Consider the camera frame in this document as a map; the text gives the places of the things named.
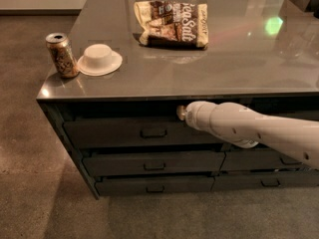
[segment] desk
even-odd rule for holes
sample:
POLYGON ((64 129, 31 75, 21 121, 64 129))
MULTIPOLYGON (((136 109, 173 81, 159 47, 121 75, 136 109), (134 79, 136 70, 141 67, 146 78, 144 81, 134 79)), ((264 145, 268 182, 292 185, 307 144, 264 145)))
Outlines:
POLYGON ((317 186, 316 170, 195 131, 175 109, 236 102, 319 120, 318 19, 287 0, 175 0, 207 3, 208 49, 147 48, 135 1, 88 0, 70 34, 77 59, 96 43, 120 53, 117 71, 62 80, 52 68, 37 97, 94 195, 317 186))

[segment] gray countertop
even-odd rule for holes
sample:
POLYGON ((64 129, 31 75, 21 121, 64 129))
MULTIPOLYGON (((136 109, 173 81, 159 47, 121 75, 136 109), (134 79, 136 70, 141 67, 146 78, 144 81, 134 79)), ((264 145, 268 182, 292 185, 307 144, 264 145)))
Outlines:
POLYGON ((207 3, 205 51, 139 45, 136 1, 144 0, 87 1, 70 34, 75 57, 104 43, 123 64, 110 75, 72 80, 60 79, 52 67, 39 102, 318 94, 319 20, 289 1, 175 0, 207 3))

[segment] white robotic arm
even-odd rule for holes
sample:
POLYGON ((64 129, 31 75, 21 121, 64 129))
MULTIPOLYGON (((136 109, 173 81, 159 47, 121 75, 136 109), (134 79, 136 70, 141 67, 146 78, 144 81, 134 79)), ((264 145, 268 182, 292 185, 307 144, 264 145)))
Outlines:
POLYGON ((259 142, 319 168, 319 122, 272 117, 235 103, 193 102, 178 107, 181 120, 234 145, 248 148, 259 142))

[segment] drawer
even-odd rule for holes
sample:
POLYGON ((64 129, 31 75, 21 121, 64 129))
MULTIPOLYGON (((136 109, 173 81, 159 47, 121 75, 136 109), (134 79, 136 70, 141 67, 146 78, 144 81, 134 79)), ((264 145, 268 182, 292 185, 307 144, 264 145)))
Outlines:
POLYGON ((171 118, 85 119, 67 121, 64 129, 77 148, 222 142, 171 118))
POLYGON ((269 187, 318 186, 317 171, 285 171, 249 175, 220 175, 215 177, 213 190, 269 187))
POLYGON ((244 149, 227 152, 221 170, 295 169, 306 167, 308 166, 272 149, 244 149))
POLYGON ((91 176, 219 171, 223 152, 94 154, 83 159, 91 176))
POLYGON ((169 176, 148 178, 104 179, 96 183, 100 195, 173 192, 209 192, 213 177, 169 176))

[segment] brown can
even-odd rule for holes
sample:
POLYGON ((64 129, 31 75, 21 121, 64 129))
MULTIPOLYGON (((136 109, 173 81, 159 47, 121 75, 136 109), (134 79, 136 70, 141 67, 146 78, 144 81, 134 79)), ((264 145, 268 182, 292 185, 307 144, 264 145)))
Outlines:
POLYGON ((52 33, 46 37, 47 48, 61 78, 73 78, 79 74, 77 60, 72 54, 71 42, 64 33, 52 33))

